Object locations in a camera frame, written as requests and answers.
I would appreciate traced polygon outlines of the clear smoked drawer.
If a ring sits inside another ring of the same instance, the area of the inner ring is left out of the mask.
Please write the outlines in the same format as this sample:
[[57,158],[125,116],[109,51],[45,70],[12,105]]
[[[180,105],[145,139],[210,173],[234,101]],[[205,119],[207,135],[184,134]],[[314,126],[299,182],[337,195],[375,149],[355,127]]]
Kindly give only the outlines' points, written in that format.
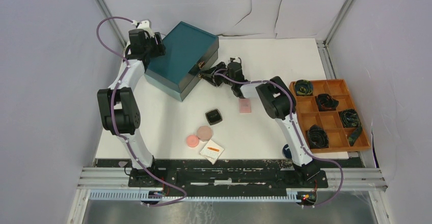
[[188,47],[180,55],[180,81],[181,91],[194,86],[199,80],[199,73],[211,66],[218,58],[219,43],[212,45],[195,45]]
[[187,95],[192,91],[192,89],[198,84],[200,81],[200,73],[202,71],[208,70],[213,66],[215,61],[218,59],[219,53],[215,51],[214,54],[206,61],[198,62],[190,72],[187,74],[187,80],[185,87],[182,89],[180,93],[180,101],[183,101]]

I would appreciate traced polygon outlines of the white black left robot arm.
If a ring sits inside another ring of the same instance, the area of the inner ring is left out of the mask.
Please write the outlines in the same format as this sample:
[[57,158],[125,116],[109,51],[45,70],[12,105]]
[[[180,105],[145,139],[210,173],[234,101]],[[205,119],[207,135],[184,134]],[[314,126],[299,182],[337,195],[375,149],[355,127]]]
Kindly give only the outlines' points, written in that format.
[[142,182],[150,187],[164,183],[164,180],[155,170],[154,156],[141,135],[141,113],[133,92],[145,74],[149,59],[164,54],[165,47],[159,32],[153,32],[148,27],[129,31],[129,45],[120,55],[123,64],[118,76],[108,88],[97,92],[103,128],[118,138],[131,159],[131,182]]

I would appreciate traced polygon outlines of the pink square palette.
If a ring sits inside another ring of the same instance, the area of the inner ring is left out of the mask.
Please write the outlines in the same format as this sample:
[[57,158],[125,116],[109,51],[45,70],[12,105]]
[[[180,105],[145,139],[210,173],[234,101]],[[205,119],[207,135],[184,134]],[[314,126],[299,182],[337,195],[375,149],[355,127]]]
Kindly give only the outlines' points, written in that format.
[[252,106],[250,99],[242,98],[239,99],[239,113],[240,114],[250,114],[252,112]]

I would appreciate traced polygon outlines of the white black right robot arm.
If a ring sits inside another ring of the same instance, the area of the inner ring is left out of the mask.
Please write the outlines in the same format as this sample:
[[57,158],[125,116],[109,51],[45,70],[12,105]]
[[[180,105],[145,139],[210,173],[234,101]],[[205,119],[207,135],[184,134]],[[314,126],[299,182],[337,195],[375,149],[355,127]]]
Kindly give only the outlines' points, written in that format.
[[295,183],[300,187],[308,187],[314,182],[320,168],[301,133],[295,97],[280,77],[249,81],[245,79],[239,58],[231,59],[228,64],[220,62],[212,68],[202,70],[199,77],[215,87],[229,85],[237,98],[258,97],[267,115],[277,122],[286,138],[295,170]]

